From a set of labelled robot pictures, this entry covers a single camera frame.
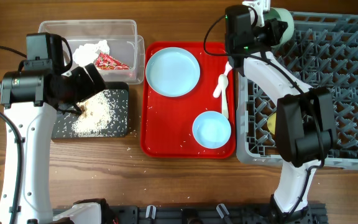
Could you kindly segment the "green bowl with food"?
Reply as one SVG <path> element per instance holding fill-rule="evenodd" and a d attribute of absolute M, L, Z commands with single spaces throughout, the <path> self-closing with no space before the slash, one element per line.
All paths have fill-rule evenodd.
<path fill-rule="evenodd" d="M 268 13 L 264 15 L 265 25 L 268 22 L 276 20 L 276 24 L 273 26 L 277 28 L 274 44 L 270 44 L 272 48 L 276 49 L 287 43 L 293 36 L 295 25 L 291 13 L 284 8 L 272 7 Z"/>

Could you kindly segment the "white napkin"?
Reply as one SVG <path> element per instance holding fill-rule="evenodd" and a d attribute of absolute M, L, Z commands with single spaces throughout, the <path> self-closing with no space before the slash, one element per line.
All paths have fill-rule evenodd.
<path fill-rule="evenodd" d="M 100 53 L 109 54 L 110 47 L 108 46 L 107 40 L 100 40 L 97 44 L 85 44 L 79 46 L 73 53 L 73 61 L 84 67 L 99 57 Z"/>

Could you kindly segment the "red snack wrapper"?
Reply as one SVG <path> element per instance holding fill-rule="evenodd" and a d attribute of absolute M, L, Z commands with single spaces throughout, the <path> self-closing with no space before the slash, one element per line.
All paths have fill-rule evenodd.
<path fill-rule="evenodd" d="M 129 66 L 116 60 L 109 54 L 101 52 L 96 59 L 95 65 L 100 70 L 128 70 Z"/>

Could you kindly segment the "white plastic fork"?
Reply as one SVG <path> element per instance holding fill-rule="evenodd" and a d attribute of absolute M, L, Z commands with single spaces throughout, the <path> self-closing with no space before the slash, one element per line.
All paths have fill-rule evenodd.
<path fill-rule="evenodd" d="M 232 67 L 230 66 L 229 62 L 225 64 L 225 71 L 224 75 L 228 75 L 228 73 L 232 70 Z M 229 119 L 229 110 L 228 110 L 228 104 L 227 104 L 227 96 L 226 96 L 226 90 L 221 93 L 221 110 L 222 114 L 225 116 L 226 119 Z"/>

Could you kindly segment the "white plastic spoon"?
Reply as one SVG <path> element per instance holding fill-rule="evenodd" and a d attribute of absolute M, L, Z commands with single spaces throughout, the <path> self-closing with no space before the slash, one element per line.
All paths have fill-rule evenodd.
<path fill-rule="evenodd" d="M 222 92 L 224 92 L 228 86 L 228 78 L 226 75 L 221 74 L 218 77 L 218 84 L 213 92 L 213 97 L 218 98 Z"/>

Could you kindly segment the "yellow plastic cup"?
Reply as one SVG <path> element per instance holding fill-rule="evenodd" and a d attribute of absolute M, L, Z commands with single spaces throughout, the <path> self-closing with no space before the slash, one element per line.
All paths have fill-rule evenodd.
<path fill-rule="evenodd" d="M 273 113 L 271 116 L 268 117 L 268 120 L 267 120 L 268 130 L 269 130 L 273 135 L 275 135 L 276 118 L 277 118 L 277 114 L 276 114 L 276 113 Z"/>

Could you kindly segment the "light blue plate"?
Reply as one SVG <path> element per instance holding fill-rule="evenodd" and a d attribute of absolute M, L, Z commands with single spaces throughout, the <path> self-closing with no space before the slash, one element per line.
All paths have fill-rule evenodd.
<path fill-rule="evenodd" d="M 179 47 L 167 47 L 151 56 L 145 69 L 149 86 L 159 95 L 179 97 L 198 84 L 200 65 L 195 56 Z"/>

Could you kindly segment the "light blue bowl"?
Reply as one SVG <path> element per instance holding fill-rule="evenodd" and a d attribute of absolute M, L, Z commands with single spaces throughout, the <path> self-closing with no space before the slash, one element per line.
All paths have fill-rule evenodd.
<path fill-rule="evenodd" d="M 229 141 L 231 124 L 223 114 L 217 111 L 205 111 L 195 118 L 192 133 L 200 146 L 217 149 Z"/>

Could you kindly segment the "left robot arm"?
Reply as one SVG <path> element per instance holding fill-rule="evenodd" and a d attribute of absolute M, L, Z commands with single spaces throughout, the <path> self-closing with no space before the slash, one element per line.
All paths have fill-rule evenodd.
<path fill-rule="evenodd" d="M 6 120 L 6 159 L 0 223 L 51 223 L 50 141 L 58 113 L 106 87 L 91 63 L 72 69 L 63 49 L 68 41 L 50 33 L 26 37 L 27 58 L 0 82 Z"/>

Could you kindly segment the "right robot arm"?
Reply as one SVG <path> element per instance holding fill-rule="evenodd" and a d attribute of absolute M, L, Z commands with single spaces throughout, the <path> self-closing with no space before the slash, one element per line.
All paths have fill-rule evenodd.
<path fill-rule="evenodd" d="M 308 214 L 307 194 L 314 173 L 324 167 L 337 142 L 331 92 L 313 88 L 281 65 L 272 50 L 288 42 L 293 17 L 282 8 L 253 5 L 225 10 L 225 48 L 232 68 L 256 83 L 276 108 L 275 145 L 282 173 L 270 199 L 272 223 L 298 221 Z"/>

